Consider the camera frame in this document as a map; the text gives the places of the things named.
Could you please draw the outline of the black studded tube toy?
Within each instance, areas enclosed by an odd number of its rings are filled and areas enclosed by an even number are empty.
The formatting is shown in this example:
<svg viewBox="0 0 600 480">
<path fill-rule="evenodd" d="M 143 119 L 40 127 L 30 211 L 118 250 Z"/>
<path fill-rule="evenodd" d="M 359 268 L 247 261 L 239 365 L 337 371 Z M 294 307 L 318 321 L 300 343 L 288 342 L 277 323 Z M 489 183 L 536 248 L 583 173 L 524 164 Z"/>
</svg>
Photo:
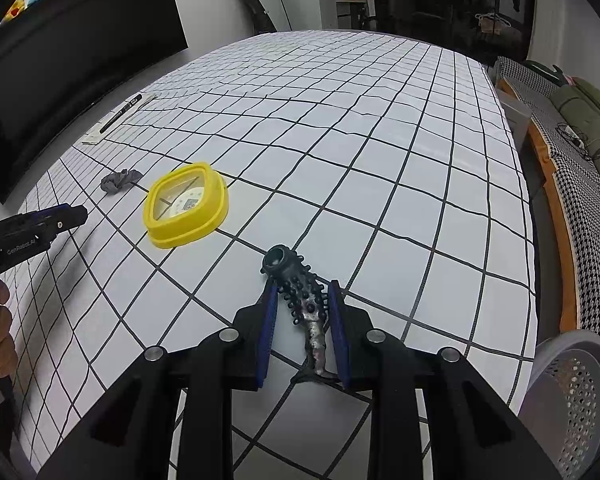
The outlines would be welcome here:
<svg viewBox="0 0 600 480">
<path fill-rule="evenodd" d="M 306 364 L 298 371 L 295 382 L 336 382 L 337 376 L 327 369 L 326 330 L 328 320 L 324 286 L 317 281 L 311 267 L 295 250 L 278 244 L 264 255 L 261 272 L 272 278 L 290 311 L 292 322 L 304 333 Z"/>
</svg>

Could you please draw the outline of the grey perforated trash basket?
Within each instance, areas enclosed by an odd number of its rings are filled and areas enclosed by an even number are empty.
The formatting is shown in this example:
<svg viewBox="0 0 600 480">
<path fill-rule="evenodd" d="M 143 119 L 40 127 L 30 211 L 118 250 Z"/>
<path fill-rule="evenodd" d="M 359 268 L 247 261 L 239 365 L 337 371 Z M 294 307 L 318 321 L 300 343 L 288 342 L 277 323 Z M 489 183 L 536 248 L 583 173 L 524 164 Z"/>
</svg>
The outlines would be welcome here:
<svg viewBox="0 0 600 480">
<path fill-rule="evenodd" d="M 600 456 L 600 336 L 541 342 L 518 417 L 562 478 L 583 478 Z"/>
</svg>

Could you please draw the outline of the small grey crumpled cloth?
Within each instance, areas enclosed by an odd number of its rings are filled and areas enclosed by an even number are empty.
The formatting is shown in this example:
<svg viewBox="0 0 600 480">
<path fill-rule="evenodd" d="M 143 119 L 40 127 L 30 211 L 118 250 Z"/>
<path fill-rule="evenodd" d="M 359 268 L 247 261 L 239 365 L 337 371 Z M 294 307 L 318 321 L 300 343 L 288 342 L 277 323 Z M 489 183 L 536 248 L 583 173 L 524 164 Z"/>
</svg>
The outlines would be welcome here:
<svg viewBox="0 0 600 480">
<path fill-rule="evenodd" d="M 143 174 L 135 169 L 110 172 L 100 180 L 100 189 L 108 195 L 114 195 L 136 185 L 142 177 Z"/>
</svg>

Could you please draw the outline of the white paper sheet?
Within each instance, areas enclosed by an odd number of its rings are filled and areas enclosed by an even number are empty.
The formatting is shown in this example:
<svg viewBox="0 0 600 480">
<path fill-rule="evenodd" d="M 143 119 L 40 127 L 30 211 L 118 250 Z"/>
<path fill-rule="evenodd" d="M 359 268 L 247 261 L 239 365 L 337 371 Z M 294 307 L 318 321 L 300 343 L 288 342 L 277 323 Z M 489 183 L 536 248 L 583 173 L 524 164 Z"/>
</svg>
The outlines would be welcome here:
<svg viewBox="0 0 600 480">
<path fill-rule="evenodd" d="M 84 145 L 97 145 L 114 131 L 114 128 L 122 125 L 127 119 L 156 98 L 155 93 L 142 92 L 133 96 L 125 102 L 114 114 L 101 124 L 94 125 L 82 136 L 80 143 Z"/>
</svg>

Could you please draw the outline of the black pen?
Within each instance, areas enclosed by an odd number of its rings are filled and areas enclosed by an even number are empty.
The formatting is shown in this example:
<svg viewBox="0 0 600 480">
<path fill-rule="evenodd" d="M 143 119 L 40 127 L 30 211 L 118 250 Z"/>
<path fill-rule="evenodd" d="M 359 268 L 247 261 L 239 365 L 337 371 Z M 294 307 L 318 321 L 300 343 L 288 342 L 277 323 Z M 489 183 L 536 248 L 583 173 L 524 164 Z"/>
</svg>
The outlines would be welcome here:
<svg viewBox="0 0 600 480">
<path fill-rule="evenodd" d="M 114 114 L 114 116 L 112 116 L 108 122 L 106 122 L 105 125 L 102 126 L 102 128 L 99 129 L 99 133 L 104 133 L 106 132 L 110 127 L 112 127 L 114 125 L 115 122 L 117 122 L 120 118 L 122 118 L 127 112 L 129 112 L 130 110 L 132 110 L 132 108 L 134 106 L 137 106 L 137 104 L 143 99 L 143 95 L 141 93 L 137 94 L 136 96 L 134 96 L 134 98 L 130 99 L 129 102 L 126 102 L 121 108 L 120 110 L 117 111 L 116 114 Z"/>
</svg>

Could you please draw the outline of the black television screen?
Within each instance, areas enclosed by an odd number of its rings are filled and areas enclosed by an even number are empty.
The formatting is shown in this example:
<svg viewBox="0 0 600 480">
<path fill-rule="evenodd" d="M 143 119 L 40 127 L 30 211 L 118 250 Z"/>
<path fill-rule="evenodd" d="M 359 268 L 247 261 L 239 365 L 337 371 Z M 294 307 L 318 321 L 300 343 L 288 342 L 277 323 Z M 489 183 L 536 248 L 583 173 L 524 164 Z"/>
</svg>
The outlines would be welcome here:
<svg viewBox="0 0 600 480">
<path fill-rule="evenodd" d="M 175 0 L 40 0 L 0 30 L 0 202 L 105 94 L 186 49 Z"/>
</svg>

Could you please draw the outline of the houndstooth sofa cover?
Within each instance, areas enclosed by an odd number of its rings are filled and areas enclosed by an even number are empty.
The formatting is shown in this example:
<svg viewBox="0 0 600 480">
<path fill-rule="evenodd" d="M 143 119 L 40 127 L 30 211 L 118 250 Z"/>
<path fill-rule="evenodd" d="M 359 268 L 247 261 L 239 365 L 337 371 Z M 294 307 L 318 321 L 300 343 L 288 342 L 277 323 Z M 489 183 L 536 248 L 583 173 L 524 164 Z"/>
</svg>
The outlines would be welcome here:
<svg viewBox="0 0 600 480">
<path fill-rule="evenodd" d="M 600 174 L 567 136 L 567 121 L 550 99 L 556 84 L 502 56 L 495 78 L 530 108 L 528 133 L 545 177 L 562 267 L 560 329 L 600 336 Z"/>
</svg>

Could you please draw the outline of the white grid tablecloth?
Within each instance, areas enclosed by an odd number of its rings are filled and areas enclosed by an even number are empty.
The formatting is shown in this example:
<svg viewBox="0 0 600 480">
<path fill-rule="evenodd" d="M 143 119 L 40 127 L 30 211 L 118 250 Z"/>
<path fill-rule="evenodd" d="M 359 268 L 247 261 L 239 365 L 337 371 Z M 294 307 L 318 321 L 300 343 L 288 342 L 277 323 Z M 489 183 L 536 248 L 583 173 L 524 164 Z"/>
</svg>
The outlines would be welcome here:
<svg viewBox="0 0 600 480">
<path fill-rule="evenodd" d="M 235 42 L 154 81 L 156 98 L 97 145 L 73 141 L 17 203 L 82 205 L 84 226 L 9 271 L 19 354 L 16 434 L 40 468 L 143 350 L 230 324 L 294 248 L 351 306 L 409 347 L 453 347 L 513 410 L 534 346 L 529 196 L 486 70 L 426 42 L 285 32 Z M 223 223 L 160 249 L 151 185 L 206 162 Z M 136 185 L 100 189 L 135 169 Z"/>
</svg>

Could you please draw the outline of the white power strip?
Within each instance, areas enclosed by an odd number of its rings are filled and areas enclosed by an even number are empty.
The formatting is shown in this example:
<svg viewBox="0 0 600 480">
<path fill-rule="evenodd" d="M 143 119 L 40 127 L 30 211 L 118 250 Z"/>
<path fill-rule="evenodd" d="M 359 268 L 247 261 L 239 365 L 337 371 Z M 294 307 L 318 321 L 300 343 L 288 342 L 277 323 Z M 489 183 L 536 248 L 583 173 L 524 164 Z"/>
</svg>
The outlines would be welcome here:
<svg viewBox="0 0 600 480">
<path fill-rule="evenodd" d="M 569 126 L 565 126 L 565 128 L 562 129 L 562 134 L 580 152 L 584 154 L 588 152 L 580 136 L 578 136 Z"/>
</svg>

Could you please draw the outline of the olive green sofa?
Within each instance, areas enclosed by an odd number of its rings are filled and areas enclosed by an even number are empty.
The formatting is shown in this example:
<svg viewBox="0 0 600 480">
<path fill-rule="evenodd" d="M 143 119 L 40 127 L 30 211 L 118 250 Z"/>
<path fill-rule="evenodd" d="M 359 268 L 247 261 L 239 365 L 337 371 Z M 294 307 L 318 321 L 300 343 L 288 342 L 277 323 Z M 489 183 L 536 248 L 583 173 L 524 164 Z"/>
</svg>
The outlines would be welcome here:
<svg viewBox="0 0 600 480">
<path fill-rule="evenodd" d="M 580 77 L 550 96 L 554 107 L 579 137 L 600 174 L 600 89 Z"/>
</svg>

